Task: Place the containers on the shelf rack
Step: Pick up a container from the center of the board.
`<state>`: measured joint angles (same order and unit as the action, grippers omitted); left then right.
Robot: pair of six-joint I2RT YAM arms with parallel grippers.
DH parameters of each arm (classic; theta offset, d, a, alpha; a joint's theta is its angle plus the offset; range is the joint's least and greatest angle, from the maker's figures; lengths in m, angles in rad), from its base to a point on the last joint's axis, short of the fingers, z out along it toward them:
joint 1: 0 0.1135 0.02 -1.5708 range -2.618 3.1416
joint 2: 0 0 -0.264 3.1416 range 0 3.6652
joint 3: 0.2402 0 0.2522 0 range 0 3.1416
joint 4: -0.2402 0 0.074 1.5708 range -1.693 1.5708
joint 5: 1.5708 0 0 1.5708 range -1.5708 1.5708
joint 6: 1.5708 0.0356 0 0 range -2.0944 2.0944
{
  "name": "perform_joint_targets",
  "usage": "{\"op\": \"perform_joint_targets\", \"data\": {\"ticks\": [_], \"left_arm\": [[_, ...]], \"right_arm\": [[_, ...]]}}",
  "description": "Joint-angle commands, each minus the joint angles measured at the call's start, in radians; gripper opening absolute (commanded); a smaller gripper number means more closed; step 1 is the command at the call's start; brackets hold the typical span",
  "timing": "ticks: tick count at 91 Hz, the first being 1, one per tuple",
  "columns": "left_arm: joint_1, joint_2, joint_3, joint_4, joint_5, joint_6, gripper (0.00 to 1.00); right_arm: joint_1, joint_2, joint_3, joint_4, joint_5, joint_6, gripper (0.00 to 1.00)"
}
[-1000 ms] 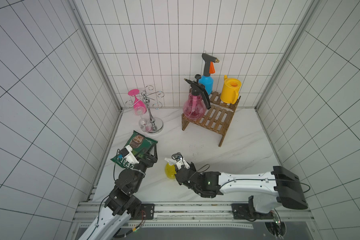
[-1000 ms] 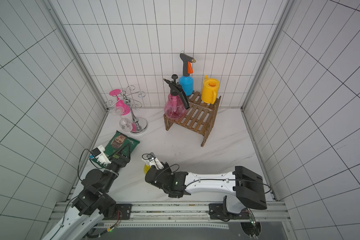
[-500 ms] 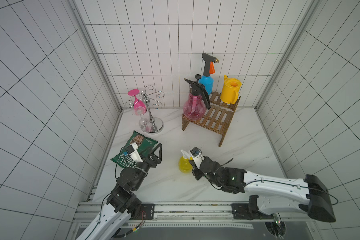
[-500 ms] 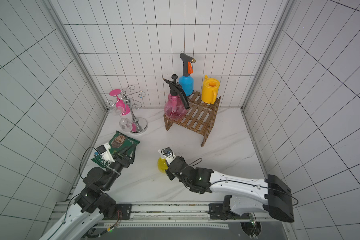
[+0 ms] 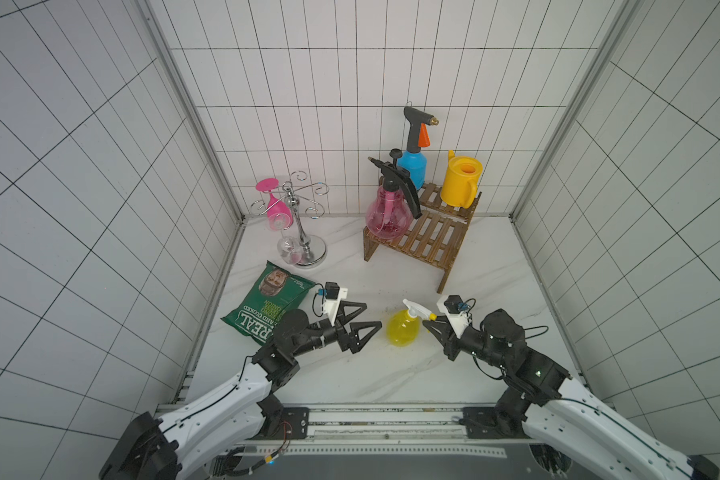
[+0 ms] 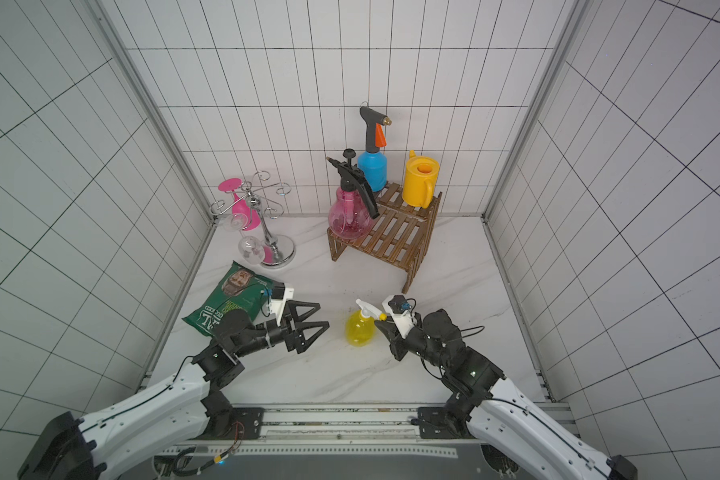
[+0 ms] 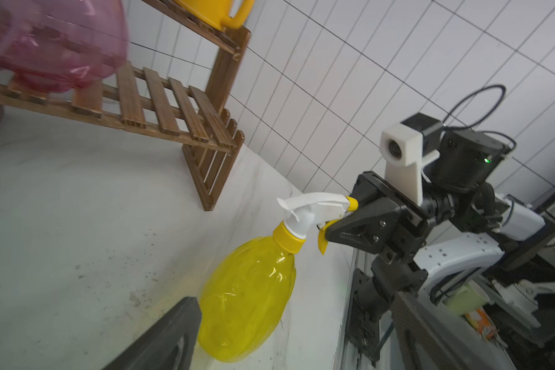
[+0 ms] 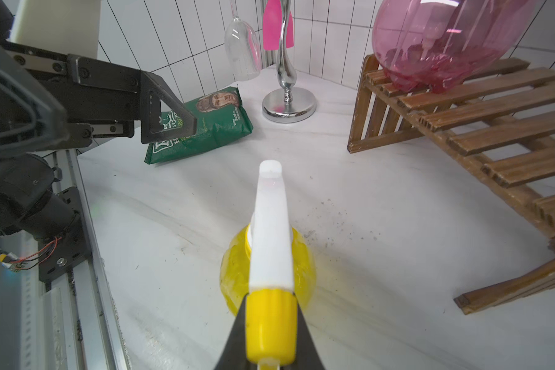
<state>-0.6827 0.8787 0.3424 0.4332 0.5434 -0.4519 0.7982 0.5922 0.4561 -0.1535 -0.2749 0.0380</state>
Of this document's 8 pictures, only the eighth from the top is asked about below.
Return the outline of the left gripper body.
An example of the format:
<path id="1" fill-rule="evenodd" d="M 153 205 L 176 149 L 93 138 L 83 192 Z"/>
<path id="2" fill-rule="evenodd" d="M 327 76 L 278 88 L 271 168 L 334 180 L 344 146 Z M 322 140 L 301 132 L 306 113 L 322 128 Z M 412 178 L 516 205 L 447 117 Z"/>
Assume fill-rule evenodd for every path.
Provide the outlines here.
<path id="1" fill-rule="evenodd" d="M 95 140 L 134 136 L 141 70 L 8 41 L 0 46 L 65 108 L 68 138 L 51 148 L 88 148 Z"/>

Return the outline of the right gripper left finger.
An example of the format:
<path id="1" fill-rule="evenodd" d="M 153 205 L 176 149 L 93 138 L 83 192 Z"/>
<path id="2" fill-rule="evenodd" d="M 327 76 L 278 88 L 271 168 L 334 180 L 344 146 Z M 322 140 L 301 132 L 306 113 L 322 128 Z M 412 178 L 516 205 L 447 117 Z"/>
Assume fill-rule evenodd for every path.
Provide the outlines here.
<path id="1" fill-rule="evenodd" d="M 214 370 L 248 370 L 250 362 L 246 353 L 245 315 L 247 295 L 237 312 L 228 340 Z"/>

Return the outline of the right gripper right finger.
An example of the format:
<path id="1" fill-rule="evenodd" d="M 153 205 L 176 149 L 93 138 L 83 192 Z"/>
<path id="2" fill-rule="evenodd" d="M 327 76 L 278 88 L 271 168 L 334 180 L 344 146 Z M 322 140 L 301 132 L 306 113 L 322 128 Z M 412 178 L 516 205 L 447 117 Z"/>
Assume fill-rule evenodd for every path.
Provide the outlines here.
<path id="1" fill-rule="evenodd" d="M 293 369 L 325 370 L 319 353 L 315 347 L 301 306 L 297 304 L 297 342 Z"/>

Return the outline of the small yellow spray bottle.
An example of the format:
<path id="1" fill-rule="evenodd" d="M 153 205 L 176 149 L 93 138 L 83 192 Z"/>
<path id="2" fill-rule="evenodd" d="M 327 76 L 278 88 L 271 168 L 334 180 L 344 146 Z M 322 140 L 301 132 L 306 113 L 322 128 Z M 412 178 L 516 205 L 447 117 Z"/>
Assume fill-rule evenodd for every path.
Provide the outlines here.
<path id="1" fill-rule="evenodd" d="M 316 284 L 314 260 L 291 226 L 282 165 L 263 161 L 254 212 L 231 241 L 220 267 L 220 291 L 236 317 L 245 295 L 249 369 L 291 366 L 296 355 L 297 304 L 305 308 Z"/>

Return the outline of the pink pump sprayer bottle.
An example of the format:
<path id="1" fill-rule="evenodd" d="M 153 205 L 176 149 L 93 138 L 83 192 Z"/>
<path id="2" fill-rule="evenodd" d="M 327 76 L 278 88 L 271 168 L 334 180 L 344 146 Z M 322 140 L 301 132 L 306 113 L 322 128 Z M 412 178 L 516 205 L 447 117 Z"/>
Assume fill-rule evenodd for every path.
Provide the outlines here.
<path id="1" fill-rule="evenodd" d="M 524 33 L 535 6 L 528 0 L 385 1 L 372 49 L 396 88 L 442 93 L 500 59 Z"/>

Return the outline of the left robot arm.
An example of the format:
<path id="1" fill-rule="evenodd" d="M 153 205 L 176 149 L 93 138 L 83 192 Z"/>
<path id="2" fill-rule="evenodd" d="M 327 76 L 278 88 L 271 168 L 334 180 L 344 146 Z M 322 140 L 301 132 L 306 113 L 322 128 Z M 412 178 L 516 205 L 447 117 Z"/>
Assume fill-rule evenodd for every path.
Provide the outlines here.
<path id="1" fill-rule="evenodd" d="M 192 136 L 196 117 L 158 75 L 97 58 L 98 1 L 0 1 L 0 231 L 66 233 L 77 213 L 52 192 L 42 150 L 97 137 L 143 143 Z"/>

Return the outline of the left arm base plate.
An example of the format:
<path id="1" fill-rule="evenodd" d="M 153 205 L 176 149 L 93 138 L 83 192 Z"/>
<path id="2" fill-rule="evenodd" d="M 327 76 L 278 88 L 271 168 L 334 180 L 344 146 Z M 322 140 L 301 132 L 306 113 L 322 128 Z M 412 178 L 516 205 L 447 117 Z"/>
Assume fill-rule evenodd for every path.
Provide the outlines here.
<path id="1" fill-rule="evenodd" d="M 49 196 L 39 212 L 40 225 L 44 235 L 57 237 L 59 241 L 52 254 L 39 265 L 39 280 L 46 284 L 92 256 L 79 189 L 69 187 Z"/>

